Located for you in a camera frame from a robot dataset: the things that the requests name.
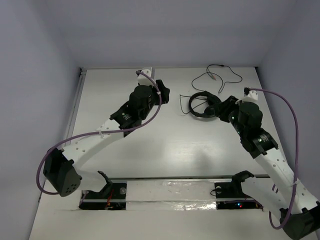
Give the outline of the black headphones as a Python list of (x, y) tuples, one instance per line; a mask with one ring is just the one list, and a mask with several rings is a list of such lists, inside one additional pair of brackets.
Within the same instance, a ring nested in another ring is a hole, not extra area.
[[(192, 107), (192, 102), (195, 99), (198, 99), (199, 97), (203, 97), (201, 100), (203, 100), (202, 103)], [(204, 119), (208, 119), (208, 118), (214, 118), (214, 111), (212, 110), (212, 106), (218, 103), (221, 103), (222, 101), (220, 100), (220, 98), (208, 91), (201, 91), (201, 92), (197, 92), (195, 94), (193, 94), (188, 101), (188, 109), (189, 109), (189, 113), (191, 113), (193, 116), (197, 117), (197, 118), (204, 118)], [(204, 104), (207, 104), (207, 107), (204, 109), (203, 112), (197, 112), (195, 111), (195, 109), (199, 106), (202, 106)]]

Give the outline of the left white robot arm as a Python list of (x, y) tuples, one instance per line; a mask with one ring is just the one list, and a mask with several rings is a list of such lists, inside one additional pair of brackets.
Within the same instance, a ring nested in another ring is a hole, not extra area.
[(160, 108), (170, 99), (170, 89), (158, 79), (150, 85), (139, 84), (110, 118), (93, 132), (73, 136), (74, 142), (59, 149), (53, 146), (41, 161), (39, 169), (55, 189), (54, 195), (66, 197), (84, 182), (86, 173), (81, 167), (108, 145), (121, 140), (135, 130), (146, 126), (155, 117), (147, 119), (154, 106)]

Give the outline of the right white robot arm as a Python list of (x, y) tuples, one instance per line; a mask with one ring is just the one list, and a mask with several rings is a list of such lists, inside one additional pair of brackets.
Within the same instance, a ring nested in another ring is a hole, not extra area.
[(263, 113), (258, 105), (230, 96), (206, 110), (212, 117), (231, 123), (242, 147), (265, 170), (277, 190), (266, 188), (244, 170), (230, 182), (215, 187), (218, 198), (249, 197), (267, 208), (292, 239), (300, 240), (320, 228), (320, 201), (298, 180), (274, 138), (262, 128)]

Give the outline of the white taped cover panel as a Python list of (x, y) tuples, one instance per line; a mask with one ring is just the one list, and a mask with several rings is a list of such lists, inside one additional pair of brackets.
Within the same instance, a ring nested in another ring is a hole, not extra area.
[(203, 180), (129, 181), (126, 188), (128, 211), (216, 210), (214, 182)]

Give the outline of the aluminium rail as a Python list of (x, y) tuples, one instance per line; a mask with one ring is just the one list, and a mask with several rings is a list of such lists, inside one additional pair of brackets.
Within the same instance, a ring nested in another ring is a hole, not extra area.
[(233, 175), (212, 175), (212, 176), (162, 176), (162, 177), (109, 177), (111, 180), (147, 181), (147, 180), (216, 180), (231, 179)]

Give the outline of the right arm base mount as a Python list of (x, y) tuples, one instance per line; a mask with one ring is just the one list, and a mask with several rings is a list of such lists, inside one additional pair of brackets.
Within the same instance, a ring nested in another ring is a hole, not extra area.
[(231, 177), (230, 182), (218, 182), (210, 191), (216, 197), (218, 210), (263, 209), (256, 200), (251, 199), (242, 191), (241, 183), (254, 175), (249, 171), (241, 171)]

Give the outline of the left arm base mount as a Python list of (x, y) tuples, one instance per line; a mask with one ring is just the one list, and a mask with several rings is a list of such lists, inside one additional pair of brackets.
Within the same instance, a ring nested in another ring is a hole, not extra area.
[(88, 211), (122, 211), (126, 210), (126, 182), (112, 182), (103, 172), (98, 173), (104, 178), (105, 185), (100, 191), (83, 190), (79, 209)]

